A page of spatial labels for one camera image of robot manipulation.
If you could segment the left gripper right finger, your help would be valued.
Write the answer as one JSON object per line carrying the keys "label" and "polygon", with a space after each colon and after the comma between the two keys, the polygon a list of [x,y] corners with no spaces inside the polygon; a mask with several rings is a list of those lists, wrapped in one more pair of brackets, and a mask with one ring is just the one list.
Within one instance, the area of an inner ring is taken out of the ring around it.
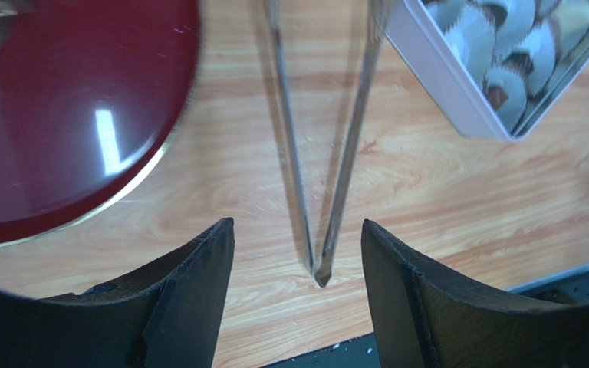
{"label": "left gripper right finger", "polygon": [[371,220],[360,244],[381,366],[589,367],[589,303],[483,284]]}

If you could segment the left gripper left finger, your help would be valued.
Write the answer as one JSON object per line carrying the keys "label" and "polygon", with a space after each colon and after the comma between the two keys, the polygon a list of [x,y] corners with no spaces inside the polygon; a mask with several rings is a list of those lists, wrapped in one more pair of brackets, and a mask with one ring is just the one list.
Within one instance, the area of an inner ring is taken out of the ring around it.
{"label": "left gripper left finger", "polygon": [[223,218],[83,294],[0,290],[0,367],[209,367],[235,249]]}

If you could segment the metal serving tongs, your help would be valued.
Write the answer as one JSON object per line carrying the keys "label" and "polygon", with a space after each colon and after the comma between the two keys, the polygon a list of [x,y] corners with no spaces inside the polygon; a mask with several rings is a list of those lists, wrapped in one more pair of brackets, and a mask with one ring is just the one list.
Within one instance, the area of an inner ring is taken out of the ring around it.
{"label": "metal serving tongs", "polygon": [[308,249],[308,265],[313,278],[320,288],[327,287],[332,276],[335,251],[341,232],[344,208],[350,189],[353,167],[358,152],[360,133],[367,112],[371,84],[377,69],[381,46],[392,14],[395,1],[369,1],[369,21],[365,43],[362,68],[360,72],[357,96],[351,114],[344,151],[339,165],[338,178],[334,187],[329,221],[321,249],[321,257],[316,259],[315,246],[312,242],[308,213],[306,209],[304,185],[301,176],[301,165],[298,157],[298,145],[295,138],[295,126],[291,112],[288,90],[288,75],[283,55],[283,44],[280,26],[280,2],[266,1],[265,10],[268,28],[271,35],[273,55],[277,71],[278,93],[280,98],[281,116],[284,119],[285,139],[288,149],[289,167],[294,180],[295,200],[299,207],[299,221],[303,225],[303,235]]}

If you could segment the brown chocolate piece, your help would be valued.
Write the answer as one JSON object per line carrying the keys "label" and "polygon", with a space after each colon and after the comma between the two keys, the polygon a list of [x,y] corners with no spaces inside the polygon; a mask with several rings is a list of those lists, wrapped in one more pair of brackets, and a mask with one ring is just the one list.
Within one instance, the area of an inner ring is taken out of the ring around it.
{"label": "brown chocolate piece", "polygon": [[498,111],[509,98],[508,93],[499,85],[489,86],[486,96],[494,111]]}

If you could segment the pink chocolate tin box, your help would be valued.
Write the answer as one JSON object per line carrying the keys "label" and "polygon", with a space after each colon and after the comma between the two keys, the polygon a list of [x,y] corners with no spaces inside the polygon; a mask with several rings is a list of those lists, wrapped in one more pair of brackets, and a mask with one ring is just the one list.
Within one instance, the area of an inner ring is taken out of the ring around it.
{"label": "pink chocolate tin box", "polygon": [[398,1],[387,37],[461,136],[515,142],[589,62],[589,1]]}

